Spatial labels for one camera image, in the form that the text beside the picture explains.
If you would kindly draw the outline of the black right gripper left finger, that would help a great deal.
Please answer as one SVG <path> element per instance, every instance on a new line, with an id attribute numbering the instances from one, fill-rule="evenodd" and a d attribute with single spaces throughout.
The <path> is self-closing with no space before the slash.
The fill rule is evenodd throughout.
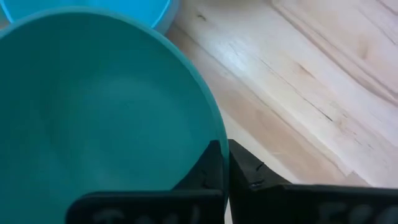
<path id="1" fill-rule="evenodd" d="M 223 224 L 223 178 L 221 146 L 212 140 L 173 189 L 88 193 L 69 206 L 65 224 Z"/>

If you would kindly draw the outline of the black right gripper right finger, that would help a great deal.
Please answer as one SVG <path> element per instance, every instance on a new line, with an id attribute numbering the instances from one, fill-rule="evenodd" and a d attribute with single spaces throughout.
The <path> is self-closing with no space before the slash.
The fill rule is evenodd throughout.
<path id="1" fill-rule="evenodd" d="M 233 224 L 398 224 L 398 189 L 293 184 L 228 144 Z"/>

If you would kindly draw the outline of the teal plastic bowl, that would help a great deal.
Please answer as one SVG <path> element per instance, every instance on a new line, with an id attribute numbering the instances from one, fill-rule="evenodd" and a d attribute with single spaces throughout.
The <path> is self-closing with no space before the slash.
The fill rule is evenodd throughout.
<path id="1" fill-rule="evenodd" d="M 0 224 L 65 224 L 69 206 L 92 192 L 171 190 L 212 140 L 225 213 L 223 119 L 167 38 L 81 7 L 0 30 Z"/>

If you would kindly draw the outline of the light blue plastic bowl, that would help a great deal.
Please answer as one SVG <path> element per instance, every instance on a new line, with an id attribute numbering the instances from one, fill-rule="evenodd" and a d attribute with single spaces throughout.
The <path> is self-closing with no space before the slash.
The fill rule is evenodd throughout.
<path id="1" fill-rule="evenodd" d="M 161 34 L 169 29 L 179 4 L 180 0 L 0 0 L 0 7 L 9 22 L 48 9 L 83 6 L 121 13 Z"/>

